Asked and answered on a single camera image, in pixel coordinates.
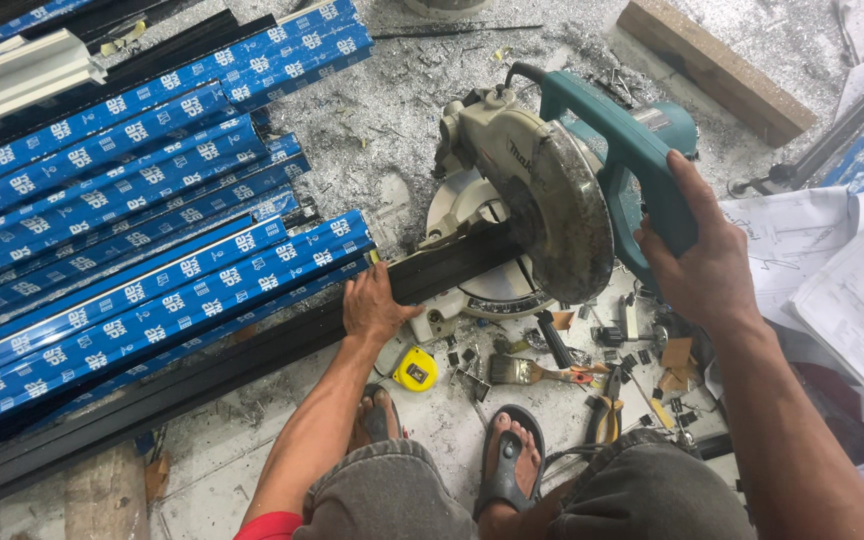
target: paintbrush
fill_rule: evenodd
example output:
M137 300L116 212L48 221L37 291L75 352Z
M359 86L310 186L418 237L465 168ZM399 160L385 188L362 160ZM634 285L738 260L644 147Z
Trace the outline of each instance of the paintbrush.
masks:
M602 363L593 366L573 365L572 369L553 371L527 358L493 354L489 360L491 367L488 377L495 385L534 385L543 379L584 385L593 381L592 373L609 373L609 368Z

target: gray shorts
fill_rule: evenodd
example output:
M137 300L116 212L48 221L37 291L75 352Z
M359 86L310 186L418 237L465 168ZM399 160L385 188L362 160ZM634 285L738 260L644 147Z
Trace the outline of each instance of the gray shorts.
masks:
M756 538L722 478L650 429L630 431L596 454L560 507L550 538ZM312 485L302 513L295 540L478 538L428 450L407 439L347 455Z

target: miter saw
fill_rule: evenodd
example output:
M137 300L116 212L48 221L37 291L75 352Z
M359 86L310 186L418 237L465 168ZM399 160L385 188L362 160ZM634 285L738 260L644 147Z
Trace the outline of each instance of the miter saw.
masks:
M538 115L511 88L516 75L542 92ZM695 154L698 131L678 104L627 111L567 71L516 62L504 84L447 104L419 251L508 220L525 255L426 301L411 321L419 342L452 333L454 318L518 318L554 300L578 305L609 283L618 259L661 297L632 231L644 203L676 256L698 239L695 219L666 166L669 148Z

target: pliers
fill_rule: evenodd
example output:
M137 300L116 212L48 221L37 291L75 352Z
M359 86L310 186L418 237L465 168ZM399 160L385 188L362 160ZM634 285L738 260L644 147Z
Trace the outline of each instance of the pliers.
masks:
M616 366L608 376L605 391L601 396L588 396L585 403L592 408L592 417L585 430L585 444L612 443L622 433L622 406L618 399L622 389L622 370Z

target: flip-flop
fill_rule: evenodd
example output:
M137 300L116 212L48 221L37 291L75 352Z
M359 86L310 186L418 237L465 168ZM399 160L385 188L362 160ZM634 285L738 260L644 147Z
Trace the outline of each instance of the flip-flop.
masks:
M376 392L379 390L385 390L385 388L383 388L381 384L370 382L369 384L366 384L365 390L362 391L363 398L372 399L372 408L366 412L366 416L363 418L363 424L365 424L368 437L373 443L389 440L389 424L386 423L385 409L376 403ZM391 411L395 413L395 430L401 434L402 423L399 421L399 411L396 409L396 403L394 401L391 403Z
M512 422L518 422L523 429L532 434L535 441L535 449L541 456L541 462L538 464L538 474L535 477L535 484L532 486L532 493L522 493L519 483L516 482L516 462L519 461L519 455L522 453L522 448L525 446L522 443L522 438L512 432L511 429L502 431L498 438L498 463L495 467L495 474L486 478L486 460L489 458L489 443L492 442L493 430L496 425L496 418L501 413L506 413ZM505 501L519 512L529 510L535 505L536 495L543 481L543 472L546 470L546 439L543 437L543 429L539 426L539 422L532 414L524 408L515 405L507 404L495 412L495 416L488 422L486 429L486 442L482 448L482 479L479 483L479 496L475 499L475 511L472 514L472 519L479 521L479 515L482 510L492 501Z

